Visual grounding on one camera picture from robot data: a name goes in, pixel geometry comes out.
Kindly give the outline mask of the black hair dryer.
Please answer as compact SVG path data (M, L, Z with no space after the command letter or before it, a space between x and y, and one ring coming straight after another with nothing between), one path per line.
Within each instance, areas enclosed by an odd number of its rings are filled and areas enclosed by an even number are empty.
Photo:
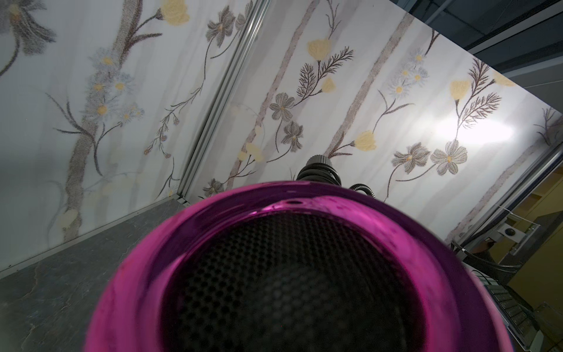
M511 351L484 285L314 158L187 207L119 266L86 351Z

